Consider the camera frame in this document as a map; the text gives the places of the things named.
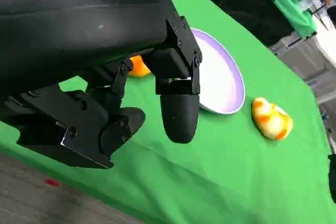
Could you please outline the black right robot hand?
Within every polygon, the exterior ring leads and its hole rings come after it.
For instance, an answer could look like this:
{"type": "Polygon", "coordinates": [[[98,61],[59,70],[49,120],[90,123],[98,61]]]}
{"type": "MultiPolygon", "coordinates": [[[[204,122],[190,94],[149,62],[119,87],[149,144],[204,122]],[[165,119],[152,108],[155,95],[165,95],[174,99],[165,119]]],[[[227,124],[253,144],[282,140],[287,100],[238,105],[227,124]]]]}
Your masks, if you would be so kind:
{"type": "Polygon", "coordinates": [[[330,161],[330,168],[329,168],[329,188],[331,198],[334,203],[336,203],[336,155],[331,154],[328,156],[330,161]]]}

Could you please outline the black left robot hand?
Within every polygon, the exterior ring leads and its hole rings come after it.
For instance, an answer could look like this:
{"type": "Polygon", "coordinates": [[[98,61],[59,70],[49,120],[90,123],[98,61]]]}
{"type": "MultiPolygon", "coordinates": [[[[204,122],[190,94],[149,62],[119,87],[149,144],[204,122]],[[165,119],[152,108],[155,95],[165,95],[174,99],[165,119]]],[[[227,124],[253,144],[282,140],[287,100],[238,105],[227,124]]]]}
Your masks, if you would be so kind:
{"type": "Polygon", "coordinates": [[[131,58],[155,75],[166,135],[196,132],[202,53],[172,0],[1,0],[1,121],[72,167],[112,167],[143,125],[121,105],[131,58]]]}

